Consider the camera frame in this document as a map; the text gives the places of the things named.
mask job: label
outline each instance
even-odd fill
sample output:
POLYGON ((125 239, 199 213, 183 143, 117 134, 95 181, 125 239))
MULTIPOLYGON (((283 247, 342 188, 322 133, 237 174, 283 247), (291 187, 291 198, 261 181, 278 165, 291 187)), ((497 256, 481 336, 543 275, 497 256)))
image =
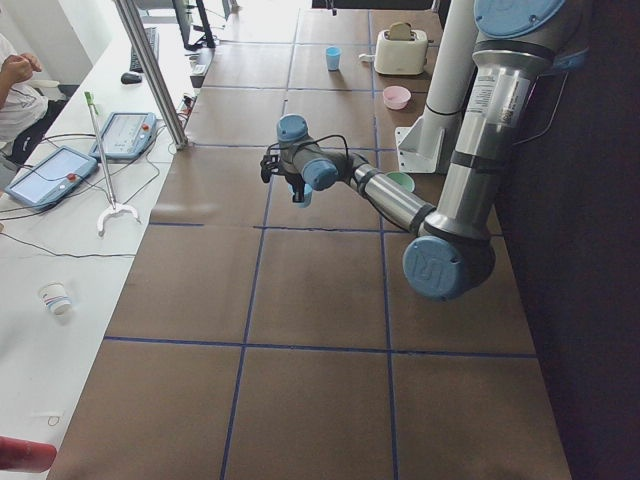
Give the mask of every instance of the label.
POLYGON ((515 127, 527 100, 531 82, 510 75, 482 75, 476 78, 467 114, 483 117, 487 123, 515 127))
POLYGON ((472 115, 486 116, 491 96, 496 86, 496 77, 494 75, 482 75, 476 77, 467 106, 467 113, 472 115))

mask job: black wall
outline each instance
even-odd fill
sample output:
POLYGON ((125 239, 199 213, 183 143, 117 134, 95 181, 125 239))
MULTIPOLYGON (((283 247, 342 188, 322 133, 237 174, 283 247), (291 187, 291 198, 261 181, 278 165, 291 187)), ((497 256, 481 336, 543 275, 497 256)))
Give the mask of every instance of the black wall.
MULTIPOLYGON (((574 480, 638 480, 640 4, 593 8, 587 65, 496 205, 574 480)), ((527 133, 558 82, 540 82, 527 133)))

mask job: monitor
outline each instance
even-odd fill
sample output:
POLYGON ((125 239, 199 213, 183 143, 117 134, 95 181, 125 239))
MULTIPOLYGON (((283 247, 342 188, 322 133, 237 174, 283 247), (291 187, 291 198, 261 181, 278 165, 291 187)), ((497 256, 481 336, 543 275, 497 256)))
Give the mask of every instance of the monitor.
POLYGON ((180 34, 182 35, 182 43, 187 50, 195 51, 202 47, 215 48, 215 40, 211 33, 211 26, 207 19, 207 11, 204 7, 202 0, 195 0, 195 5, 192 5, 190 0, 172 0, 173 9, 176 12, 176 19, 180 27, 180 34), (193 15, 191 11, 197 8, 198 16, 202 25, 193 24, 193 15), (196 41, 191 41, 191 35, 193 32, 202 32, 203 35, 196 41))

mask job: white table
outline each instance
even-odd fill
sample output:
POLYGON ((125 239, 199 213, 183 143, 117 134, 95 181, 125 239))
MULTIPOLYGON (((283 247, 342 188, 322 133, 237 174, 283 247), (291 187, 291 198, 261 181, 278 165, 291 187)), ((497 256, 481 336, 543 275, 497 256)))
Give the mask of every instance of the white table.
MULTIPOLYGON (((178 107, 184 93, 193 94, 189 61, 177 26, 158 27, 160 67, 178 107)), ((160 116, 146 81, 135 85, 120 83, 121 74, 128 70, 129 51, 126 36, 108 47, 48 136, 93 133, 85 90, 93 93, 101 110, 101 122, 112 111, 150 111, 160 116)), ((61 138, 56 143, 86 153, 93 140, 61 138)), ((29 163, 37 163, 53 150, 51 145, 40 145, 29 163)), ((173 153, 175 149, 165 129, 148 156, 160 173, 129 202, 138 210, 141 223, 129 214, 112 217, 105 223, 104 237, 98 237, 96 221, 109 204, 104 192, 91 189, 42 215, 0 220, 4 232, 58 253, 135 254, 173 153)), ((120 202, 156 175, 152 165, 143 159, 116 173, 121 167, 112 164, 110 168, 120 202)), ((100 169, 90 181, 103 178, 100 169)), ((0 198, 1 211, 19 206, 7 195, 0 198)), ((0 213, 0 218, 28 213, 0 213)), ((61 445, 132 262, 133 257, 54 257, 0 235, 0 435, 61 445), (62 282, 73 301, 73 308, 62 316, 47 312, 37 296, 38 289, 52 281, 62 282)), ((0 472, 0 479, 45 477, 46 472, 0 472)))

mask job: blue cup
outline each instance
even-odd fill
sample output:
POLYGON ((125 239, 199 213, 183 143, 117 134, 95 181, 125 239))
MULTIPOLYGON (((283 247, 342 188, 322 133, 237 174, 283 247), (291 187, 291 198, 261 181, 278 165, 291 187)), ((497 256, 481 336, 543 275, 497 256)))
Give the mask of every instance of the blue cup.
POLYGON ((340 54, 342 50, 339 47, 327 47, 326 50, 327 57, 327 68, 330 71, 335 71, 340 69, 340 54))
MULTIPOLYGON (((293 195, 293 187, 289 184, 287 184, 287 186, 289 187, 289 193, 293 195)), ((305 183, 304 184, 304 202, 296 203, 295 205, 297 205, 298 208, 307 208, 311 204, 311 195, 313 195, 313 189, 311 188, 311 185, 305 183)))

